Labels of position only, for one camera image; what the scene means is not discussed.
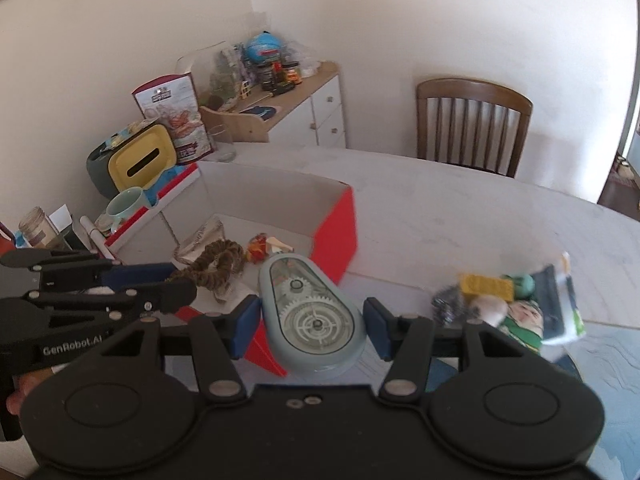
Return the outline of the person's left hand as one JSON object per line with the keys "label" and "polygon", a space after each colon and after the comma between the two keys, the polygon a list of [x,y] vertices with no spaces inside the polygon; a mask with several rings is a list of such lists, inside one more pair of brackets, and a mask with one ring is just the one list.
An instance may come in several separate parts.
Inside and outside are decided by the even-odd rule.
{"label": "person's left hand", "polygon": [[18,378],[14,393],[11,393],[6,399],[6,409],[8,412],[11,415],[18,416],[26,396],[53,375],[53,370],[45,368],[44,370],[36,370],[35,372],[27,373]]}

